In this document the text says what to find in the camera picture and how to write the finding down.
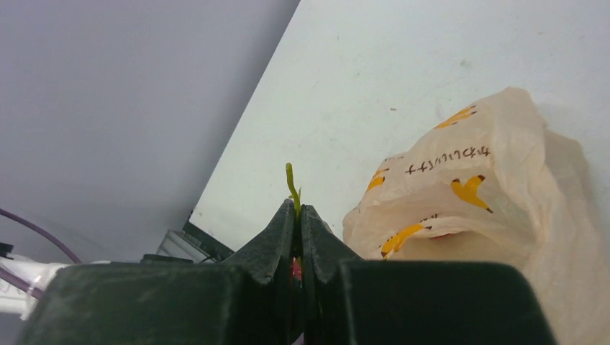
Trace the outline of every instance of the gray wall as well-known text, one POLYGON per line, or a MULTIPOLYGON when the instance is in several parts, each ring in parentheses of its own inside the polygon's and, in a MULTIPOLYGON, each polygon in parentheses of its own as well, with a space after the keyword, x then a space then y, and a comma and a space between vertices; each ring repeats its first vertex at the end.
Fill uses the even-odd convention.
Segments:
MULTIPOLYGON (((85 261, 187 220, 298 0, 0 0, 0 207, 85 261)), ((5 219, 0 241, 67 262, 5 219)), ((21 321, 0 313, 0 344, 21 321)))

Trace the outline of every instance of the white plastic bag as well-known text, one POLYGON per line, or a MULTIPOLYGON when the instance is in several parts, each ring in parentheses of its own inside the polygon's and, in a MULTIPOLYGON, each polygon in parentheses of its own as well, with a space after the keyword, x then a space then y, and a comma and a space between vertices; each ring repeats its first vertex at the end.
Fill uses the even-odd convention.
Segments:
POLYGON ((610 275, 580 145, 507 88, 386 158, 343 221, 367 259, 519 269, 561 344, 610 344, 610 275))

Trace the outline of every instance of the green sprout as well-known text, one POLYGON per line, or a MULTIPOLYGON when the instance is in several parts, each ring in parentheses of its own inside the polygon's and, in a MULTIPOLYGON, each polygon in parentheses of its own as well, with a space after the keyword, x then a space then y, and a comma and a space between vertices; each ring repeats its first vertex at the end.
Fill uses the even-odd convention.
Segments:
POLYGON ((290 190, 290 193, 292 193, 289 198, 294 200, 294 210, 298 219, 299 214, 301 213, 301 188, 299 188, 299 192, 297 193, 296 188, 294 187, 292 164, 290 163, 286 163, 286 182, 288 182, 288 189, 290 190))

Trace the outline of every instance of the pink object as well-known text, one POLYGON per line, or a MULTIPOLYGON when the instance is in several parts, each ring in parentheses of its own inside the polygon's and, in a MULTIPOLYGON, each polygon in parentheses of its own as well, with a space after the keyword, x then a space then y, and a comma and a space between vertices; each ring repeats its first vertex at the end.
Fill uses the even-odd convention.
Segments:
POLYGON ((292 343, 292 345, 305 345, 305 334, 301 335, 292 343))
POLYGON ((301 266, 296 261, 296 259, 292 259, 292 274, 297 277, 299 280, 301 279, 301 266))

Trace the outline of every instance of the white table surface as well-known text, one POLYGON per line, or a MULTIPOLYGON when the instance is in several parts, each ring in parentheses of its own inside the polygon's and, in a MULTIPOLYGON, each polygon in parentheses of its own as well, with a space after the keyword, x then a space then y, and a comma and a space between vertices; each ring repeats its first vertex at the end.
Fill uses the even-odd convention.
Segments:
POLYGON ((233 250, 288 196, 341 237, 381 160, 507 86, 589 159, 610 213, 610 1, 301 0, 190 222, 233 250))

